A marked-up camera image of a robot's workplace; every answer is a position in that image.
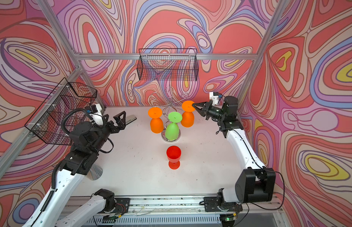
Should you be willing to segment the orange wine glass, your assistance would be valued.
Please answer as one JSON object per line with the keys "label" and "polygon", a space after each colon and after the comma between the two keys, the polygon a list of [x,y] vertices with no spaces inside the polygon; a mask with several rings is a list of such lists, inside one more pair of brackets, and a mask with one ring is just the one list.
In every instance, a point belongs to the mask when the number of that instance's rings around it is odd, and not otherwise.
{"label": "orange wine glass", "polygon": [[150,128],[153,133],[161,133],[164,129],[164,124],[160,118],[163,115],[159,107],[152,107],[148,111],[148,116],[151,118]]}
{"label": "orange wine glass", "polygon": [[185,101],[182,104],[182,109],[184,110],[184,113],[182,114],[182,121],[181,125],[183,127],[189,128],[192,127],[194,124],[194,114],[193,111],[195,111],[195,108],[193,107],[194,102],[191,100]]}

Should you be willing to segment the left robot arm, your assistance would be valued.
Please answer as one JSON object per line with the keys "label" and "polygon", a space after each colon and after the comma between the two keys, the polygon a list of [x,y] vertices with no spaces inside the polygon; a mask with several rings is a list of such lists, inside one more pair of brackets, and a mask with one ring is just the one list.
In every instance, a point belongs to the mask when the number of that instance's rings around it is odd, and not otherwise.
{"label": "left robot arm", "polygon": [[51,177],[51,187],[26,227],[81,227],[94,215],[113,213],[117,207],[114,193],[100,189],[70,215],[60,219],[71,195],[90,172],[100,153],[106,153],[103,145],[111,134],[126,128],[126,112],[122,111],[109,120],[109,116],[78,108],[69,112],[61,121],[61,129],[70,137],[69,154],[59,162]]}

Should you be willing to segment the grey black stapler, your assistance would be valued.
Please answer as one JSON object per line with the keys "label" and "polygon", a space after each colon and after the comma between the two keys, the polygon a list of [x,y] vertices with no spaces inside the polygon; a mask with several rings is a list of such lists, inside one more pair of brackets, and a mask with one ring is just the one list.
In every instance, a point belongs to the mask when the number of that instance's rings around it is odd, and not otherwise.
{"label": "grey black stapler", "polygon": [[125,125],[129,125],[130,123],[132,123],[136,120],[137,120],[137,117],[135,115],[128,115],[125,118]]}

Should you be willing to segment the green plastic wine glass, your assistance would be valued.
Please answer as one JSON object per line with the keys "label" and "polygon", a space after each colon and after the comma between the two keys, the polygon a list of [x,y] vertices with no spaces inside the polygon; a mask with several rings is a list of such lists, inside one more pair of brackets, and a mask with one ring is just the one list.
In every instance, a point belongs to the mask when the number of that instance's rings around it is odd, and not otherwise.
{"label": "green plastic wine glass", "polygon": [[174,141],[178,138],[180,132],[178,123],[180,123],[182,119],[182,115],[179,112],[171,112],[168,115],[168,120],[170,124],[166,128],[165,137],[169,141]]}

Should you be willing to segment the metal cup of pens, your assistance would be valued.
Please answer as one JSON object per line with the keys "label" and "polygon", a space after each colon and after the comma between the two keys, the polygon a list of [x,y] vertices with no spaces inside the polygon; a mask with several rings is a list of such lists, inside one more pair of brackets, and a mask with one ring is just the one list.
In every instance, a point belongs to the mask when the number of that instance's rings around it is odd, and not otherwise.
{"label": "metal cup of pens", "polygon": [[97,165],[93,164],[89,170],[89,172],[86,175],[86,178],[88,178],[91,181],[95,181],[99,179],[103,174],[103,169]]}

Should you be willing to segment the red plastic wine glass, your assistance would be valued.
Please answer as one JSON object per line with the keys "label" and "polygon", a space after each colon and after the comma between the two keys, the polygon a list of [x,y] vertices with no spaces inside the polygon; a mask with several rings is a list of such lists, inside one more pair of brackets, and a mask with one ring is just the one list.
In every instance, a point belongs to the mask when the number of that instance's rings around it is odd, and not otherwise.
{"label": "red plastic wine glass", "polygon": [[176,170],[180,167],[181,149],[177,146],[171,146],[167,149],[166,155],[168,158],[168,165],[171,169]]}

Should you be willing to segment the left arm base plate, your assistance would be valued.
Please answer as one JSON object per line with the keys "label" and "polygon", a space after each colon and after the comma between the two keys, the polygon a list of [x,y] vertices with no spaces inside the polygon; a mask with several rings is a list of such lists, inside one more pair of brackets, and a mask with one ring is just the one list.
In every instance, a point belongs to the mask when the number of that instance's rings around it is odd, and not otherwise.
{"label": "left arm base plate", "polygon": [[125,214],[128,213],[130,207],[130,198],[115,197],[114,202],[106,202],[105,208],[100,211],[100,214]]}

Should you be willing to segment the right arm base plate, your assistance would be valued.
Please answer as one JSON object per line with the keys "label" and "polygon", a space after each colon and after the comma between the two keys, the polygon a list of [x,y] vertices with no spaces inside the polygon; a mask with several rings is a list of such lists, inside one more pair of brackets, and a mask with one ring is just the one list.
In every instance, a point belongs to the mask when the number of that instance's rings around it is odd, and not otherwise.
{"label": "right arm base plate", "polygon": [[216,196],[204,197],[200,205],[204,206],[206,212],[236,212],[243,211],[241,204],[236,202],[224,202]]}

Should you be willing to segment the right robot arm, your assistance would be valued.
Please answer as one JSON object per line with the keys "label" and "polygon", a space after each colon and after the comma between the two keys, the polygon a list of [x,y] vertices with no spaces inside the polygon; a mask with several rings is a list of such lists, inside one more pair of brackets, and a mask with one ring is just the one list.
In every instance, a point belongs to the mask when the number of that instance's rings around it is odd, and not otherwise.
{"label": "right robot arm", "polygon": [[238,99],[224,97],[222,107],[208,102],[194,103],[193,108],[206,120],[212,119],[227,142],[233,148],[241,167],[240,175],[233,187],[220,188],[215,197],[216,207],[228,211],[233,206],[270,202],[274,193],[276,176],[281,173],[268,168],[259,159],[250,145],[244,127],[238,116]]}

